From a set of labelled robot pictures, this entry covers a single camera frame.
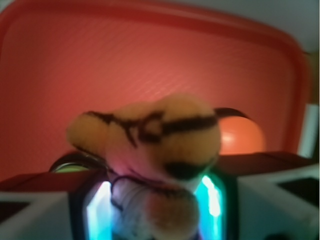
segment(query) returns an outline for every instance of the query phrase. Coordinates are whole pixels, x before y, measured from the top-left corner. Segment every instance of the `red surface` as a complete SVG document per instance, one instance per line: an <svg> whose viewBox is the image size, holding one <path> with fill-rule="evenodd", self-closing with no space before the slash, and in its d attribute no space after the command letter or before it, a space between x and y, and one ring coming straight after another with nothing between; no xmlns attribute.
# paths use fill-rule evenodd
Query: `red surface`
<svg viewBox="0 0 320 240"><path fill-rule="evenodd" d="M244 112L269 151L297 150L309 72L271 27L165 3L17 0L0 45L0 179L47 171L84 111L177 91Z"/></svg>

